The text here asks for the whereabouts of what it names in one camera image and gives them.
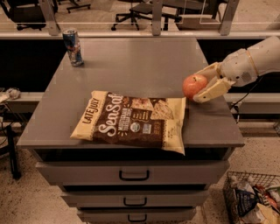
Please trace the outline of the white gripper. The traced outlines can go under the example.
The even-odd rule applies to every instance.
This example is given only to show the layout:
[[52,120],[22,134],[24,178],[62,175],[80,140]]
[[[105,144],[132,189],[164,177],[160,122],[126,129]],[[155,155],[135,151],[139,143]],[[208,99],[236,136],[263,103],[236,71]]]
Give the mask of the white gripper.
[[214,62],[199,70],[195,80],[205,81],[207,85],[193,100],[198,103],[208,102],[223,96],[232,86],[243,87],[256,81],[258,71],[255,60],[256,50],[240,49],[230,53],[221,63]]

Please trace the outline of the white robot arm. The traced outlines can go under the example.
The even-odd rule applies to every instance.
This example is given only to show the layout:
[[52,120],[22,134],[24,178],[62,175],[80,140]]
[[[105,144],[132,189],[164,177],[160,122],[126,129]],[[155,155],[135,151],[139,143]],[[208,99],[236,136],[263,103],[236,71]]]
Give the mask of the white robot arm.
[[193,100],[208,102],[223,96],[231,87],[243,87],[255,82],[260,76],[280,71],[280,38],[269,37],[248,49],[230,53],[222,62],[198,71],[208,80]]

